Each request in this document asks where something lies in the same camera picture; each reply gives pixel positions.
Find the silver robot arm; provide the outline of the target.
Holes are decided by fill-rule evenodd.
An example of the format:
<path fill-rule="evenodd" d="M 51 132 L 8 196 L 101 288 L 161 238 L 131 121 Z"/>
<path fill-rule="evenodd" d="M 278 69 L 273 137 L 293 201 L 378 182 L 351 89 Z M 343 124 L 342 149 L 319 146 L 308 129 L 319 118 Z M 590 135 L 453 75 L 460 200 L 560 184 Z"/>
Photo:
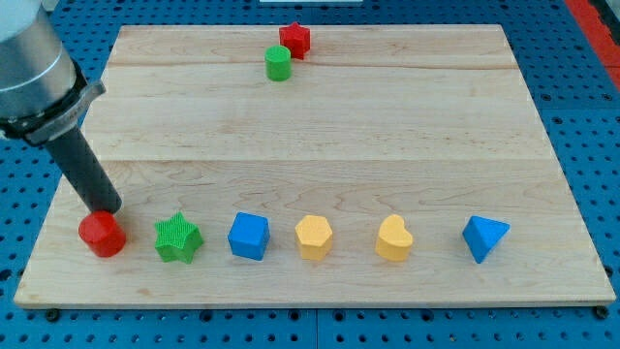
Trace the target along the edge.
<path fill-rule="evenodd" d="M 77 126 L 106 89 L 89 82 L 38 0 L 1 0 L 1 135 L 32 145 Z"/>

